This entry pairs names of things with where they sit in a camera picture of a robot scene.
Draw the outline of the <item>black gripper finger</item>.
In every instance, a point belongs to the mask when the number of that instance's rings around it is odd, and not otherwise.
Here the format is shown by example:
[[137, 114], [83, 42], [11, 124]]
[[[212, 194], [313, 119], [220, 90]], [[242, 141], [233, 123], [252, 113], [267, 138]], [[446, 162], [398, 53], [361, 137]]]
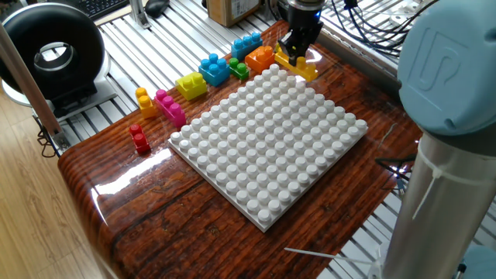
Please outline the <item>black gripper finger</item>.
[[296, 58], [296, 37], [293, 32], [288, 32], [278, 40], [281, 50], [288, 56], [288, 58]]
[[293, 38], [290, 42], [290, 64], [295, 66], [299, 57], [305, 57], [310, 45], [307, 38]]

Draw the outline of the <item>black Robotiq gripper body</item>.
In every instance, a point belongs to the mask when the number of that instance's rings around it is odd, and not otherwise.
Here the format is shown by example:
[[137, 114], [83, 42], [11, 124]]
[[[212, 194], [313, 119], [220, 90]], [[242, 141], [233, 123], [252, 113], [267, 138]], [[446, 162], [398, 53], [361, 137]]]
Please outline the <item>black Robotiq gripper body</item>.
[[288, 10], [291, 43], [314, 43], [322, 29], [321, 6], [290, 6]]

